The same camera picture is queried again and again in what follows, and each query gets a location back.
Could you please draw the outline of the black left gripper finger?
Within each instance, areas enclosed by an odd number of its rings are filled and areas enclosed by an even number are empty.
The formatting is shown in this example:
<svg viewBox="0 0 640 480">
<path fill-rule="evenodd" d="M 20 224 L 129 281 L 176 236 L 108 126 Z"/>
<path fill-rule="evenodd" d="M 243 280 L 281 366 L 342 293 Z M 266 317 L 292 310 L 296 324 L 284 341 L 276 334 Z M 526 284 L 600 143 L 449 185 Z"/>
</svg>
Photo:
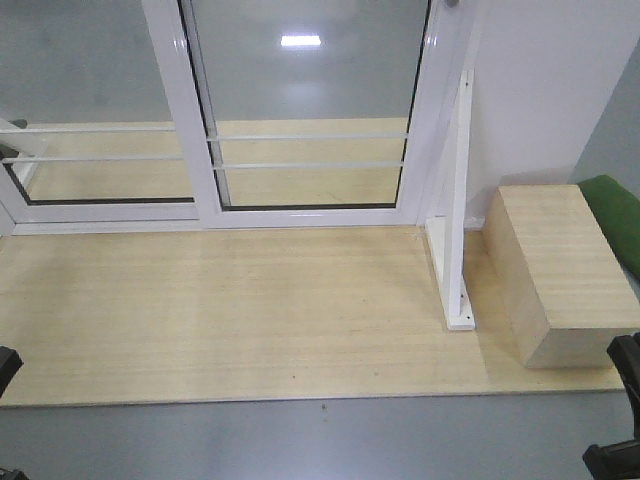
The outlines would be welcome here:
<svg viewBox="0 0 640 480">
<path fill-rule="evenodd" d="M 0 347 L 0 396 L 4 394 L 22 366 L 23 360 L 16 350 L 6 346 Z"/>
</svg>

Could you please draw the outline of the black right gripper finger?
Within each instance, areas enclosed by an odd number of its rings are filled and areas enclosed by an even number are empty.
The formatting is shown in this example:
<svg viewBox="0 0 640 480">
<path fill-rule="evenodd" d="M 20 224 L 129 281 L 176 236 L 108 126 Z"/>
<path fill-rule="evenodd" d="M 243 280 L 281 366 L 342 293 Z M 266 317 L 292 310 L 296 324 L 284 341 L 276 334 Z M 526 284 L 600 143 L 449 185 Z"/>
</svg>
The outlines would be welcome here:
<svg viewBox="0 0 640 480">
<path fill-rule="evenodd" d="M 590 445 L 582 459 L 594 479 L 639 478 L 638 440 L 607 446 Z"/>
<path fill-rule="evenodd" d="M 627 390 L 639 394 L 639 334 L 616 336 L 607 348 Z"/>
</svg>

